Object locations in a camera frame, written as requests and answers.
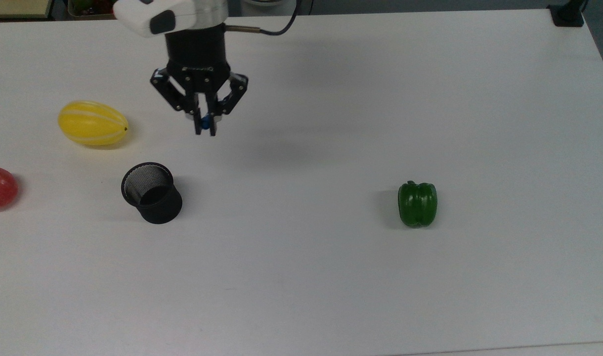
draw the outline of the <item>bell pepper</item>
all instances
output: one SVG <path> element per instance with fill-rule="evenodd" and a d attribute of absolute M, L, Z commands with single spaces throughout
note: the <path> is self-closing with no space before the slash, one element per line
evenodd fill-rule
<path fill-rule="evenodd" d="M 429 226 L 437 211 L 437 193 L 431 183 L 415 184 L 410 180 L 398 190 L 400 219 L 409 227 Z"/>

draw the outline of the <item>black mesh cup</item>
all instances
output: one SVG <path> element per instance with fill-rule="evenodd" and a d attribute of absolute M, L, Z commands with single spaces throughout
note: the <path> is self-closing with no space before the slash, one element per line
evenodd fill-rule
<path fill-rule="evenodd" d="M 160 164 L 138 164 L 121 181 L 121 194 L 148 223 L 168 223 L 181 212 L 181 194 L 170 171 Z"/>

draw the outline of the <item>table surface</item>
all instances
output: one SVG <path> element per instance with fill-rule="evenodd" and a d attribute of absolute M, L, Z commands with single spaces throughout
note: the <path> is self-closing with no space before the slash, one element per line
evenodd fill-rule
<path fill-rule="evenodd" d="M 47 18 L 52 0 L 0 0 L 0 18 Z"/>
<path fill-rule="evenodd" d="M 286 18 L 229 23 L 278 29 Z M 218 136 L 150 86 L 162 37 L 0 23 L 0 356 L 379 356 L 603 342 L 603 62 L 547 10 L 304 16 L 227 34 Z M 124 142 L 67 140 L 109 104 Z M 184 206 L 119 191 L 159 162 Z M 435 222 L 398 187 L 432 182 Z"/>
<path fill-rule="evenodd" d="M 603 343 L 419 354 L 421 356 L 603 356 Z"/>

